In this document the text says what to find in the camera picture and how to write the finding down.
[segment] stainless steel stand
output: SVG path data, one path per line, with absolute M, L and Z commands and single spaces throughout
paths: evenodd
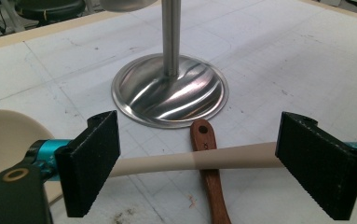
M 225 105 L 227 81 L 203 60 L 179 55 L 181 0 L 162 0 L 163 54 L 124 66 L 112 84 L 119 109 L 157 128 L 189 126 L 209 119 Z

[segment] black cable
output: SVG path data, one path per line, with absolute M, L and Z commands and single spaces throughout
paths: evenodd
M 5 32 L 7 31 L 7 23 L 5 22 L 5 19 L 4 19 L 4 17 L 3 17 L 3 13 L 1 12 L 1 5 L 0 5 L 0 16 L 1 16 L 1 18 L 3 19 L 3 23 L 4 23 L 4 28 L 2 28 L 1 26 L 0 26 L 0 32 L 1 32 L 1 34 L 5 34 Z

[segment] chair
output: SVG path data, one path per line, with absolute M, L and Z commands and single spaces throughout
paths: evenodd
M 38 27 L 68 21 L 85 10 L 84 0 L 17 0 L 15 10 L 21 17 L 38 21 Z

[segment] metal pole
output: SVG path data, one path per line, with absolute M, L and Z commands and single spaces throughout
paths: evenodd
M 179 74 L 181 0 L 162 0 L 163 66 L 167 76 Z

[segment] white bowl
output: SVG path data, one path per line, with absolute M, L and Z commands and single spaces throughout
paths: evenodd
M 18 112 L 0 110 L 0 172 L 21 161 L 32 143 L 51 138 L 53 135 L 36 120 Z M 60 182 L 47 182 L 45 188 L 49 202 L 62 195 Z

